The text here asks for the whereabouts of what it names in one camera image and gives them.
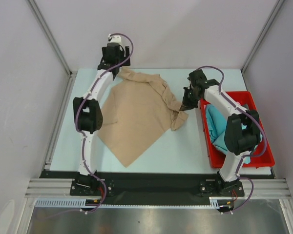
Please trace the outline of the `beige t shirt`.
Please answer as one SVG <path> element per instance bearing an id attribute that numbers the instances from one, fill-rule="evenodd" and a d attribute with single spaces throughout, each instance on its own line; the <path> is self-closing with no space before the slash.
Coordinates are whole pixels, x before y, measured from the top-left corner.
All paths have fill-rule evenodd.
<path id="1" fill-rule="evenodd" d="M 128 167 L 167 130 L 184 125 L 188 114 L 159 74 L 123 68 L 122 82 L 111 88 L 104 102 L 98 137 Z"/>

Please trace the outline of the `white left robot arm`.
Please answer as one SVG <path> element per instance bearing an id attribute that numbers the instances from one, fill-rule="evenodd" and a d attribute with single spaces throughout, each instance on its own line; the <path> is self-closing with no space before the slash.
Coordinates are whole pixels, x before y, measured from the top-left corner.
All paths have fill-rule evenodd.
<path id="1" fill-rule="evenodd" d="M 120 67 L 130 65 L 130 48 L 120 42 L 109 42 L 102 48 L 102 59 L 97 74 L 89 89 L 82 97 L 73 99 L 74 124 L 81 135 L 81 162 L 75 182 L 88 195 L 97 192 L 99 181 L 91 163 L 93 159 L 93 140 L 103 125 L 100 100 L 107 87 L 119 73 Z"/>

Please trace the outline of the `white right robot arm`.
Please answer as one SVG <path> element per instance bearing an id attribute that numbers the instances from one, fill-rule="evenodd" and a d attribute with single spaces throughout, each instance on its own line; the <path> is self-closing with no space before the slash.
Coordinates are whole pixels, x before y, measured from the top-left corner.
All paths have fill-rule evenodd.
<path id="1" fill-rule="evenodd" d="M 213 105 L 227 120 L 224 142 L 228 149 L 225 161 L 217 172 L 213 192 L 228 195 L 240 180 L 240 169 L 245 158 L 260 142 L 266 142 L 256 110 L 247 110 L 234 101 L 223 89 L 222 82 L 207 79 L 203 70 L 196 69 L 188 75 L 189 87 L 184 88 L 181 110 L 198 107 L 205 100 Z"/>

